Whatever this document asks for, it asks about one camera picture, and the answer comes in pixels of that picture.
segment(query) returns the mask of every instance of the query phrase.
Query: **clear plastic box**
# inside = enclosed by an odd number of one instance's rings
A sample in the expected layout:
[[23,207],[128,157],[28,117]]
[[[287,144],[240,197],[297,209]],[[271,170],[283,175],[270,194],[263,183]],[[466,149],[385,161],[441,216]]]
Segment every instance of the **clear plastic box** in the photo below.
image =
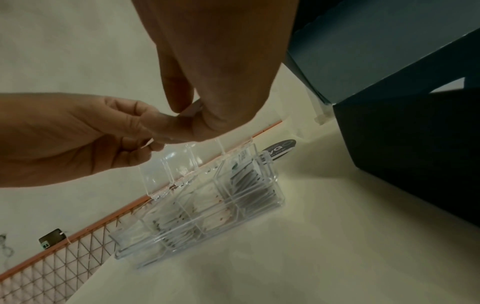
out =
[[140,268],[281,206],[270,155],[251,138],[240,143],[229,152],[222,138],[167,146],[141,166],[152,199],[110,234],[115,257]]

